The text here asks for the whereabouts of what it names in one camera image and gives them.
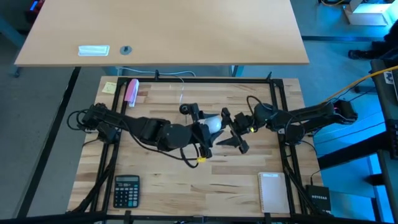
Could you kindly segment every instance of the cable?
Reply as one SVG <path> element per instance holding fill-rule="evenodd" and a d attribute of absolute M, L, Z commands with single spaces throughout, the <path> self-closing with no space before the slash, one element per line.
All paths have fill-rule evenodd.
<path fill-rule="evenodd" d="M 341 94 L 340 96 L 337 96 L 337 98 L 333 98 L 335 101 L 337 101 L 340 97 L 342 97 L 343 95 L 347 94 L 350 90 L 352 90 L 353 88 L 355 88 L 356 86 L 358 86 L 361 82 L 363 82 L 364 80 L 358 82 L 357 84 L 353 85 L 351 88 L 349 88 L 347 91 L 345 91 L 343 94 Z"/>
<path fill-rule="evenodd" d="M 291 116 L 291 118 L 289 119 L 289 121 L 288 121 L 288 122 L 286 123 L 286 125 L 285 125 L 285 136 L 287 136 L 287 129 L 289 128 L 290 124 L 292 123 L 292 120 L 293 120 L 293 119 L 296 119 L 297 122 L 300 124 L 300 126 L 301 126 L 302 129 L 303 129 L 303 134 L 302 134 L 302 136 L 300 137 L 300 139 L 304 138 L 304 136 L 305 136 L 305 128 L 304 128 L 303 123 L 302 123 L 296 116 L 294 116 L 291 112 L 284 111 L 284 110 L 280 110 L 280 111 L 283 111 L 284 113 L 287 113 L 288 115 Z"/>
<path fill-rule="evenodd" d="M 184 82 L 184 80 L 181 77 L 179 77 L 177 75 L 170 75 L 170 76 L 179 78 L 181 80 L 181 82 L 182 82 L 181 95 L 180 95 L 180 106 L 181 106 L 182 105 L 182 95 L 184 93 L 184 88 L 185 88 L 185 82 Z"/>
<path fill-rule="evenodd" d="M 389 71 L 393 71 L 393 70 L 397 70 L 397 69 L 398 69 L 398 65 L 397 65 L 397 66 L 394 66 L 394 67 L 391 67 L 391 68 L 386 68 L 386 69 L 381 70 L 381 71 L 378 71 L 378 72 L 374 72 L 374 73 L 372 73 L 372 74 L 370 74 L 370 75 L 366 75 L 365 77 L 362 77 L 362 78 L 360 78 L 359 80 L 356 80 L 355 82 L 353 82 L 353 83 L 349 84 L 348 86 L 344 87 L 343 89 L 341 89 L 341 90 L 338 91 L 337 93 L 331 95 L 329 98 L 327 98 L 327 99 L 326 99 L 325 101 L 323 101 L 323 102 L 327 102 L 327 101 L 331 100 L 332 98 L 334 98 L 335 96 L 337 96 L 337 95 L 339 95 L 341 92 L 343 92 L 344 90 L 349 89 L 349 88 L 351 88 L 351 87 L 357 85 L 359 82 L 362 82 L 363 80 L 365 80 L 365 79 L 367 79 L 367 78 L 371 78 L 371 77 L 374 77 L 374 76 L 376 76 L 376 75 L 380 75 L 380 74 L 382 74 L 382 73 L 384 73 L 384 72 L 389 72 Z"/>
<path fill-rule="evenodd" d="M 376 88 L 376 87 L 370 88 L 368 91 L 366 91 L 366 92 L 360 94 L 359 96 L 355 96 L 354 98 L 348 100 L 348 102 L 351 102 L 351 101 L 353 101 L 353 100 L 355 100 L 355 99 L 357 99 L 357 98 L 359 98 L 359 97 L 361 97 L 361 96 L 363 96 L 363 95 L 369 93 L 370 91 L 374 90 L 375 88 Z"/>
<path fill-rule="evenodd" d="M 251 113 L 251 115 L 252 115 L 252 117 L 253 117 L 251 126 L 255 128 L 255 130 L 254 130 L 253 132 L 256 133 L 256 132 L 258 131 L 259 128 L 257 127 L 257 125 L 255 125 L 256 120 L 254 119 L 254 112 L 253 112 L 253 109 L 252 109 L 252 107 L 251 107 L 251 105 L 250 105 L 250 102 L 249 102 L 249 99 L 250 99 L 250 98 L 255 99 L 262 107 L 264 107 L 264 108 L 267 109 L 267 110 L 273 111 L 274 109 L 273 109 L 273 108 L 270 108 L 270 107 L 267 107 L 264 103 L 262 103 L 261 100 L 259 100 L 259 99 L 258 99 L 257 97 L 255 97 L 255 96 L 251 96 L 251 95 L 250 95 L 250 96 L 246 97 L 246 102 L 248 103 L 248 107 L 249 107 L 250 113 Z M 275 112 L 273 115 L 271 115 L 270 119 L 272 119 L 276 114 L 277 114 L 277 112 Z"/>
<path fill-rule="evenodd" d="M 72 115 L 74 115 L 75 113 L 79 113 L 80 111 L 74 111 L 74 112 L 72 112 L 72 113 L 70 113 L 69 115 L 68 115 L 68 118 L 67 118 L 67 126 L 68 126 L 68 128 L 70 128 L 70 129 L 72 129 L 72 130 L 74 130 L 74 131 L 80 131 L 80 128 L 74 128 L 74 127 L 72 127 L 71 125 L 70 125 L 70 123 L 69 123 L 69 120 L 70 120 L 70 117 L 72 117 Z"/>
<path fill-rule="evenodd" d="M 140 71 L 140 70 L 135 70 L 132 68 L 126 68 L 126 67 L 116 67 L 116 69 L 125 69 L 125 70 L 129 70 L 132 72 L 139 72 L 139 73 L 146 73 L 146 74 L 156 74 L 155 72 L 150 72 L 150 71 Z M 159 75 L 180 75 L 180 74 L 184 74 L 184 73 L 189 73 L 191 74 L 193 77 L 196 77 L 197 75 L 195 74 L 195 72 L 193 71 L 183 71 L 183 72 L 172 72 L 172 73 L 160 73 Z"/>
<path fill-rule="evenodd" d="M 79 115 L 81 115 L 82 113 L 86 114 L 87 111 L 88 111 L 88 110 L 81 110 L 81 111 L 79 111 L 79 112 L 76 114 L 76 122 L 77 122 L 79 125 L 81 125 L 81 126 L 83 126 L 83 123 L 79 121 Z"/>
<path fill-rule="evenodd" d="M 313 173 L 313 174 L 311 175 L 311 177 L 310 177 L 311 185 L 313 185 L 312 176 L 313 176 L 314 174 L 316 174 L 316 173 L 319 173 L 320 171 L 321 171 L 321 170 L 318 170 L 318 171 L 316 171 L 315 173 Z"/>
<path fill-rule="evenodd" d="M 361 131 L 365 131 L 365 130 L 367 130 L 367 129 L 369 129 L 369 128 L 373 128 L 373 127 L 379 126 L 380 124 L 384 124 L 384 121 L 383 121 L 383 122 L 380 122 L 380 123 L 378 123 L 378 124 L 369 126 L 369 127 L 367 127 L 367 128 L 361 129 L 361 130 L 359 130 L 359 131 L 354 131 L 353 133 L 345 134 L 345 135 L 342 135 L 342 136 L 340 136 L 340 137 L 336 137 L 336 138 L 333 138 L 333 139 L 329 139 L 329 140 L 327 140 L 327 141 L 316 142 L 315 144 L 323 144 L 323 143 L 326 143 L 326 142 L 330 142 L 330 141 L 333 141 L 333 140 L 336 140 L 336 139 L 339 139 L 339 138 L 343 138 L 343 137 L 346 137 L 346 136 L 349 136 L 349 135 L 352 135 L 352 134 L 355 134 L 355 133 L 359 133 L 359 132 L 361 132 Z"/>
<path fill-rule="evenodd" d="M 206 145 L 205 145 L 205 143 L 203 143 L 201 140 L 200 140 L 200 138 L 194 133 L 194 132 L 192 132 L 192 136 L 199 142 L 199 144 L 200 145 L 202 145 L 203 147 L 206 147 Z M 206 149 L 205 149 L 205 158 L 207 158 L 207 151 L 209 151 L 210 149 L 208 148 L 208 147 L 206 147 Z"/>
<path fill-rule="evenodd" d="M 333 3 L 333 4 L 327 4 L 327 3 L 325 3 L 324 1 L 321 0 L 322 4 L 323 4 L 324 6 L 337 6 L 337 5 L 341 4 L 343 1 L 344 1 L 344 0 L 341 0 L 341 1 L 336 2 L 336 3 Z"/>
<path fill-rule="evenodd" d="M 250 99 L 250 98 L 255 99 L 255 100 L 256 100 L 257 102 L 259 102 L 265 109 L 271 110 L 271 111 L 274 110 L 273 108 L 267 107 L 267 106 L 266 106 L 264 103 L 262 103 L 261 100 L 259 100 L 257 97 L 251 96 L 251 95 L 250 95 L 250 96 L 246 97 L 246 102 L 248 103 L 248 106 L 249 106 L 249 109 L 250 109 L 250 112 L 251 112 L 252 116 L 254 116 L 254 112 L 253 112 L 253 109 L 252 109 L 252 107 L 251 107 L 251 105 L 250 105 L 250 102 L 249 102 L 249 99 Z M 304 125 L 303 125 L 303 123 L 302 123 L 295 115 L 293 115 L 292 113 L 290 113 L 290 112 L 288 112 L 288 111 L 284 111 L 284 110 L 279 110 L 279 111 L 276 111 L 273 115 L 271 115 L 270 119 L 272 119 L 275 115 L 277 115 L 277 114 L 280 113 L 280 112 L 286 113 L 286 114 L 288 114 L 289 116 L 291 116 L 291 118 L 289 119 L 289 121 L 288 121 L 287 124 L 285 125 L 285 135 L 287 134 L 287 130 L 288 130 L 288 128 L 289 128 L 289 125 L 292 123 L 293 119 L 296 119 L 297 122 L 298 122 L 298 123 L 301 125 L 301 127 L 303 128 L 303 135 L 302 135 L 302 137 L 301 137 L 301 138 L 303 138 L 303 137 L 305 136 L 305 128 L 304 128 Z M 255 119 L 253 118 L 253 121 L 252 121 L 252 125 L 251 125 L 251 126 L 254 126 L 254 125 L 255 125 Z"/>
<path fill-rule="evenodd" d="M 158 152 L 158 153 L 161 153 L 161 154 L 163 154 L 163 155 L 165 155 L 165 156 L 167 156 L 167 157 L 170 157 L 170 158 L 173 158 L 173 159 L 176 159 L 176 160 L 180 160 L 180 161 L 183 161 L 183 160 L 184 160 L 184 159 L 182 159 L 182 158 L 178 158 L 178 157 L 176 157 L 176 156 L 167 154 L 166 152 L 160 151 L 160 150 L 158 150 L 158 149 L 151 149 L 151 148 L 149 148 L 149 147 L 143 145 L 143 144 L 132 134 L 132 132 L 131 132 L 131 130 L 130 130 L 130 127 L 127 125 L 127 123 L 126 123 L 125 121 L 123 121 L 123 120 L 122 120 L 122 122 L 123 122 L 124 125 L 126 126 L 127 130 L 129 131 L 129 134 L 131 135 L 131 137 L 133 138 L 133 140 L 135 140 L 135 142 L 136 142 L 140 147 L 142 147 L 143 149 L 146 149 L 146 150 L 152 151 L 152 152 Z M 188 160 L 188 161 L 197 161 L 197 158 L 189 158 L 189 159 L 185 158 L 185 159 Z"/>
<path fill-rule="evenodd" d="M 197 145 L 196 145 L 196 144 L 193 144 L 193 147 L 195 147 L 195 150 L 196 150 L 196 152 L 197 152 L 197 158 L 199 158 L 199 149 L 197 148 Z M 199 162 L 197 162 L 195 165 L 192 165 L 191 163 L 189 163 L 189 161 L 188 161 L 187 158 L 185 157 L 185 154 L 184 154 L 184 151 L 183 151 L 182 148 L 180 148 L 180 153 L 181 153 L 181 158 L 182 158 L 182 160 L 185 162 L 185 164 L 186 164 L 187 166 L 189 166 L 189 167 L 192 168 L 192 169 L 198 167 Z"/>
<path fill-rule="evenodd" d="M 317 155 L 317 157 L 318 157 L 317 149 L 315 149 L 315 146 L 314 146 L 313 144 L 311 144 L 311 143 L 309 143 L 309 142 L 307 142 L 307 141 L 304 141 L 304 140 L 301 140 L 300 142 L 304 142 L 304 143 L 309 144 L 309 145 L 313 148 L 313 150 L 315 151 L 315 155 Z"/>
<path fill-rule="evenodd" d="M 87 144 L 89 144 L 89 143 L 92 143 L 92 142 L 98 141 L 98 140 L 99 140 L 99 139 L 94 139 L 94 140 L 91 140 L 91 141 L 85 142 L 85 143 L 82 145 L 82 147 L 84 147 L 85 145 L 87 145 Z"/>

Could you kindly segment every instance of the cable clip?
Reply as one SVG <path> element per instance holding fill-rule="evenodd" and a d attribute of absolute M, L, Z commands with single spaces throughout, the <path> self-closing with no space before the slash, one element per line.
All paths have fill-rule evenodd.
<path fill-rule="evenodd" d="M 204 162 L 206 162 L 206 158 L 205 157 L 198 157 L 197 158 L 197 162 L 198 163 L 204 163 Z"/>

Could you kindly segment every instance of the black clamp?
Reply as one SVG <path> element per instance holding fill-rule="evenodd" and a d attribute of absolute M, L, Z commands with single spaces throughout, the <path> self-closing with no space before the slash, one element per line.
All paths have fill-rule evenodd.
<path fill-rule="evenodd" d="M 271 224 L 272 223 L 271 214 L 270 213 L 264 213 L 264 223 L 265 224 Z"/>
<path fill-rule="evenodd" d="M 159 70 L 157 69 L 157 70 L 155 70 L 155 81 L 159 80 L 159 76 L 160 76 L 160 73 L 159 73 Z"/>
<path fill-rule="evenodd" d="M 134 220 L 131 218 L 131 211 L 128 210 L 124 212 L 123 224 L 132 224 L 133 221 Z"/>
<path fill-rule="evenodd" d="M 194 220 L 195 223 L 205 223 L 205 222 L 207 222 L 206 217 L 204 217 L 202 215 L 193 216 L 193 220 Z"/>

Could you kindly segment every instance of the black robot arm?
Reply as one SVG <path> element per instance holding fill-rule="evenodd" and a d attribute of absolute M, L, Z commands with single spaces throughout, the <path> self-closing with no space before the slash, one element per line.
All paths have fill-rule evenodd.
<path fill-rule="evenodd" d="M 344 100 L 329 101 L 299 110 L 283 111 L 274 108 L 272 105 L 261 103 L 257 98 L 255 99 L 259 103 L 252 111 L 252 115 L 238 113 L 232 120 L 228 109 L 222 109 L 221 127 L 229 126 L 232 137 L 218 142 L 217 145 L 239 147 L 242 153 L 246 153 L 249 146 L 242 139 L 242 135 L 256 132 L 264 126 L 271 131 L 284 134 L 286 144 L 297 144 L 307 133 L 333 123 L 353 124 L 358 118 L 358 114 L 355 113 L 351 103 Z"/>
<path fill-rule="evenodd" d="M 104 104 L 98 103 L 83 111 L 85 115 L 78 122 L 78 128 L 83 131 L 97 129 L 98 139 L 107 143 L 115 142 L 118 129 L 123 129 L 139 142 L 155 146 L 157 150 L 165 152 L 184 148 L 189 144 L 199 144 L 200 156 L 210 158 L 212 156 L 210 148 L 221 132 L 210 134 L 208 126 L 199 123 L 198 120 L 217 114 L 205 114 L 199 111 L 196 103 L 186 106 L 182 109 L 189 111 L 184 113 L 190 114 L 194 121 L 188 126 L 172 124 L 168 120 L 159 118 L 133 118 L 113 112 Z"/>

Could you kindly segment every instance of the pink object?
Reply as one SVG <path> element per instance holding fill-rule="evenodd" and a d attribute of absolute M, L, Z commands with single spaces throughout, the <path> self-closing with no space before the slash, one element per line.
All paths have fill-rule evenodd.
<path fill-rule="evenodd" d="M 137 93 L 138 93 L 139 81 L 134 78 L 130 81 L 129 86 L 127 87 L 126 96 L 124 97 L 124 101 L 128 101 L 131 107 L 134 107 L 136 103 Z"/>

